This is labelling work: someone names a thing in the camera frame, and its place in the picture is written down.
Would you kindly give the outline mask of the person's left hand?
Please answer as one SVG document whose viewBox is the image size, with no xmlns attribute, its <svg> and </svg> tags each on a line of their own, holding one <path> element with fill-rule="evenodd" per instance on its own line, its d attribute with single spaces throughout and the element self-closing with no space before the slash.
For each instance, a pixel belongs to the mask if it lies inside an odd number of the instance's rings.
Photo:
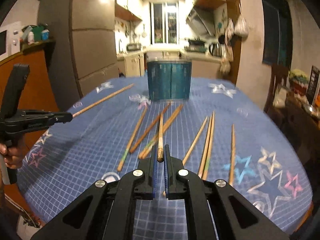
<svg viewBox="0 0 320 240">
<path fill-rule="evenodd" d="M 3 155 L 4 162 L 8 168 L 16 170 L 22 167 L 23 159 L 25 157 L 24 148 L 24 137 L 21 137 L 18 140 L 16 146 L 11 146 L 9 148 L 1 143 L 1 155 Z"/>
</svg>

